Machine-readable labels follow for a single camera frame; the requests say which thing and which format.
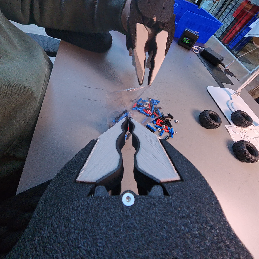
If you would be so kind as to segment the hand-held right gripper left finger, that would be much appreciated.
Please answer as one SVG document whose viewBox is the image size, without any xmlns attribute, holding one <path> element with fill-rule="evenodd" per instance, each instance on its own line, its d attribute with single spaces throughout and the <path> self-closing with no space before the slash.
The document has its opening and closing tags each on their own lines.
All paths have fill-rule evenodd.
<svg viewBox="0 0 259 259">
<path fill-rule="evenodd" d="M 118 185 L 123 178 L 121 149 L 125 145 L 127 131 L 128 118 L 124 118 L 101 134 L 76 181 L 96 185 Z"/>
</svg>

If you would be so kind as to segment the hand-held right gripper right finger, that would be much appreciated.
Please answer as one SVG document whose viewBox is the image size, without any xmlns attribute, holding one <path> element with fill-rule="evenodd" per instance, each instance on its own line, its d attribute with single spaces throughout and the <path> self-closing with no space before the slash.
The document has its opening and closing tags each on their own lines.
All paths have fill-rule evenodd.
<svg viewBox="0 0 259 259">
<path fill-rule="evenodd" d="M 130 118 L 134 154 L 134 178 L 137 183 L 168 183 L 180 180 L 160 138 Z"/>
</svg>

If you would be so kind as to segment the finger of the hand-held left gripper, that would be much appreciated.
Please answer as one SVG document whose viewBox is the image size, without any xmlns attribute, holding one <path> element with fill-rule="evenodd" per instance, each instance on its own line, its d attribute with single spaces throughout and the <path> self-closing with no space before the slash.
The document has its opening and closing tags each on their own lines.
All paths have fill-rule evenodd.
<svg viewBox="0 0 259 259">
<path fill-rule="evenodd" d="M 147 68 L 150 69 L 148 75 L 148 85 L 154 81 L 164 59 L 167 44 L 167 31 L 160 31 L 155 35 L 150 51 L 148 52 Z"/>
<path fill-rule="evenodd" d="M 135 71 L 139 85 L 143 84 L 145 73 L 145 44 L 148 41 L 151 29 L 144 26 L 144 24 L 136 24 L 135 47 L 132 51 L 132 65 L 135 66 Z"/>
</svg>

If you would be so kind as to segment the small cluster of toy pins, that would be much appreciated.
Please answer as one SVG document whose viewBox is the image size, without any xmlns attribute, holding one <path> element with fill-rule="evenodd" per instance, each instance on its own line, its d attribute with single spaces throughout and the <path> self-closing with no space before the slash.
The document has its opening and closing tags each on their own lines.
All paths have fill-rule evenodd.
<svg viewBox="0 0 259 259">
<path fill-rule="evenodd" d="M 123 111 L 122 113 L 115 115 L 115 113 L 112 114 L 112 116 L 108 120 L 109 128 L 117 124 L 119 121 L 123 120 L 125 117 L 128 117 L 129 112 L 127 110 Z"/>
</svg>

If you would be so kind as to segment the large pile of toy pins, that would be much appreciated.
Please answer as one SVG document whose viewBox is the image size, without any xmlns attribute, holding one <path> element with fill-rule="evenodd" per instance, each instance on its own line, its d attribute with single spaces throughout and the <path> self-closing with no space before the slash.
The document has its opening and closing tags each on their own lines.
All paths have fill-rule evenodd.
<svg viewBox="0 0 259 259">
<path fill-rule="evenodd" d="M 177 131 L 173 129 L 174 120 L 171 113 L 163 111 L 159 100 L 147 98 L 138 99 L 131 106 L 131 115 L 135 121 L 143 125 L 148 131 L 166 140 L 173 138 Z"/>
</svg>

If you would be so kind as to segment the clear plastic bag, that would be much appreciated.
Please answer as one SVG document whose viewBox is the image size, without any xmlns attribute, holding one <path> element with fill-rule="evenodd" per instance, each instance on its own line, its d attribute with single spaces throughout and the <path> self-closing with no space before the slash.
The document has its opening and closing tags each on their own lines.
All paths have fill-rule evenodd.
<svg viewBox="0 0 259 259">
<path fill-rule="evenodd" d="M 151 120 L 147 118 L 146 115 L 140 113 L 138 110 L 132 110 L 133 106 L 137 101 L 143 96 L 143 93 L 150 86 L 142 86 L 138 88 L 124 89 L 119 91 L 114 91 L 107 93 L 106 95 L 106 115 L 107 124 L 109 118 L 113 113 L 118 115 L 123 111 L 127 110 L 129 112 L 128 117 L 133 118 L 135 121 L 146 125 Z"/>
</svg>

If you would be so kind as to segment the black toy tyre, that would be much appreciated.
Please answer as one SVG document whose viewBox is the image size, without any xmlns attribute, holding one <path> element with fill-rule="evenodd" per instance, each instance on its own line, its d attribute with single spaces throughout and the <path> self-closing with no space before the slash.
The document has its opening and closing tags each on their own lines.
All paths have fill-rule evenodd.
<svg viewBox="0 0 259 259">
<path fill-rule="evenodd" d="M 256 163 L 259 160 L 257 148 L 246 140 L 235 142 L 232 149 L 237 159 L 242 162 Z"/>
<path fill-rule="evenodd" d="M 241 128 L 246 128 L 253 124 L 251 116 L 242 110 L 237 110 L 233 112 L 231 114 L 231 120 L 236 126 Z"/>
<path fill-rule="evenodd" d="M 212 110 L 204 110 L 199 115 L 200 124 L 207 129 L 219 128 L 222 124 L 220 116 Z"/>
</svg>

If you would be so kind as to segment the grey desk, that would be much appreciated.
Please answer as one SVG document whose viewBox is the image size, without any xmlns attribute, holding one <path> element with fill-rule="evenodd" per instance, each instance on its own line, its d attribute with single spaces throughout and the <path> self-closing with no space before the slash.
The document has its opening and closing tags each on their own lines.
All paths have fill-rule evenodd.
<svg viewBox="0 0 259 259">
<path fill-rule="evenodd" d="M 112 31 L 112 47 L 98 54 L 60 42 L 17 194 L 52 179 L 89 141 L 108 129 L 106 94 L 139 87 L 125 35 Z M 202 173 L 244 245 L 258 258 L 258 162 L 236 159 L 228 121 L 207 91 L 218 86 L 192 51 L 176 41 L 144 99 L 161 102 L 177 134 L 169 142 Z M 222 124 L 204 128 L 199 115 L 216 112 Z"/>
</svg>

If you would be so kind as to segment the black desk mat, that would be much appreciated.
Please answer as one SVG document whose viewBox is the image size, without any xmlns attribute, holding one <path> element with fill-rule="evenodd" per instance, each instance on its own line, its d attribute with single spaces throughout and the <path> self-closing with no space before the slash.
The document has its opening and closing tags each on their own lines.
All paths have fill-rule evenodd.
<svg viewBox="0 0 259 259">
<path fill-rule="evenodd" d="M 224 84 L 234 85 L 234 83 L 229 79 L 229 77 L 222 71 L 219 66 L 213 66 L 209 61 L 205 60 L 200 54 L 197 54 L 200 61 L 212 75 L 219 87 L 225 88 Z"/>
</svg>

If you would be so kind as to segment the white desk lamp stand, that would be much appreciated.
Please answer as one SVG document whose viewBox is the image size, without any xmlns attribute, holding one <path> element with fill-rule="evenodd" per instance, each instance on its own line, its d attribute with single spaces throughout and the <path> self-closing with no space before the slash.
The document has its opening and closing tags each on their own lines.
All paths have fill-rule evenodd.
<svg viewBox="0 0 259 259">
<path fill-rule="evenodd" d="M 220 88 L 214 86 L 207 87 L 209 94 L 231 125 L 234 125 L 231 120 L 231 114 L 236 110 L 242 110 L 248 113 L 248 115 L 250 115 L 253 120 L 253 125 L 256 127 L 259 125 L 258 117 L 250 109 L 247 103 L 240 97 L 241 90 L 245 88 L 254 78 L 256 78 L 258 74 L 259 69 L 257 69 L 256 72 L 235 91 L 228 88 Z"/>
</svg>

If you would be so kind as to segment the person's left hand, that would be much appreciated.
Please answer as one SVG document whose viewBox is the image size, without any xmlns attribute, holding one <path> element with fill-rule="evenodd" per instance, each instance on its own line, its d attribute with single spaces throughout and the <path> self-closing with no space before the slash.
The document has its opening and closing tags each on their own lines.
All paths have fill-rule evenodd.
<svg viewBox="0 0 259 259">
<path fill-rule="evenodd" d="M 130 14 L 130 9 L 131 9 L 131 0 L 126 0 L 121 13 L 121 23 L 125 30 L 126 36 L 128 35 L 128 17 Z"/>
</svg>

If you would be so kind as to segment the blue storage bin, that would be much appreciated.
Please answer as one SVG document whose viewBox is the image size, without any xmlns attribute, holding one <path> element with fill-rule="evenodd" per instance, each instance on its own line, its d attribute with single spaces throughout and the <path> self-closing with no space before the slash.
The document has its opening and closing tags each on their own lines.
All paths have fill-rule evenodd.
<svg viewBox="0 0 259 259">
<path fill-rule="evenodd" d="M 200 14 L 186 11 L 175 26 L 174 37 L 179 38 L 184 29 L 189 28 L 199 33 L 197 42 L 205 44 L 221 25 L 222 23 L 213 16 L 207 18 Z"/>
<path fill-rule="evenodd" d="M 177 4 L 176 7 L 174 7 L 174 13 L 176 15 L 182 16 L 186 11 L 199 14 L 200 9 L 192 2 L 188 2 L 185 0 L 175 0 L 175 3 Z"/>
</svg>

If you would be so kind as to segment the black charger with green display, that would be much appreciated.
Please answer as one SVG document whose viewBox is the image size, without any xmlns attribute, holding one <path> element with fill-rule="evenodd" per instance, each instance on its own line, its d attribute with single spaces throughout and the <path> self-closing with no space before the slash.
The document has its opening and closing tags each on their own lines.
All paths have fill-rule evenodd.
<svg viewBox="0 0 259 259">
<path fill-rule="evenodd" d="M 177 44 L 187 50 L 191 50 L 198 38 L 199 33 L 197 31 L 193 31 L 190 28 L 185 28 L 183 33 L 179 37 Z"/>
</svg>

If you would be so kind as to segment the black power adapter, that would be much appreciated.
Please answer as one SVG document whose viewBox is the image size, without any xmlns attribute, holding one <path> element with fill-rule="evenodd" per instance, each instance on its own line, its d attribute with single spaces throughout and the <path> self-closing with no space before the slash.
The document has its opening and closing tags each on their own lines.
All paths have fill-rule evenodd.
<svg viewBox="0 0 259 259">
<path fill-rule="evenodd" d="M 204 48 L 201 51 L 200 55 L 201 57 L 209 61 L 213 66 L 221 65 L 225 68 L 225 65 L 223 64 L 224 57 L 216 53 L 210 47 Z"/>
</svg>

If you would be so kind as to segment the white sticker sheet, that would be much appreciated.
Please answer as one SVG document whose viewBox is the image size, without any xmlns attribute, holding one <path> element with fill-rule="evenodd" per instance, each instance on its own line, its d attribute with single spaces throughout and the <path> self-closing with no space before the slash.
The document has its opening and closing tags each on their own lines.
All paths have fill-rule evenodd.
<svg viewBox="0 0 259 259">
<path fill-rule="evenodd" d="M 253 144 L 259 150 L 259 127 L 250 126 L 240 128 L 235 125 L 225 125 L 234 142 L 245 140 Z"/>
</svg>

